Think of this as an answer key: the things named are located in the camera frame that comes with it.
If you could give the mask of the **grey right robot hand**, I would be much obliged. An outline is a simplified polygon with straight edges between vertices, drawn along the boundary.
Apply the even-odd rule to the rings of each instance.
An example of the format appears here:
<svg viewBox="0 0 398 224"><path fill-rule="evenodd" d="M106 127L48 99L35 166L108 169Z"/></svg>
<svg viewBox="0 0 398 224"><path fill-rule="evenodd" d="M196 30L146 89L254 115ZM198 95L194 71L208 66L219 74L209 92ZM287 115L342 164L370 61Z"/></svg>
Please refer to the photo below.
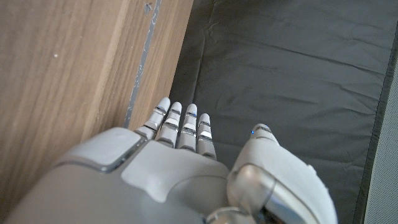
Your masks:
<svg viewBox="0 0 398 224"><path fill-rule="evenodd" d="M7 223L336 223L326 185L257 124L232 168L208 114L163 98L139 128L111 128L65 153Z"/></svg>

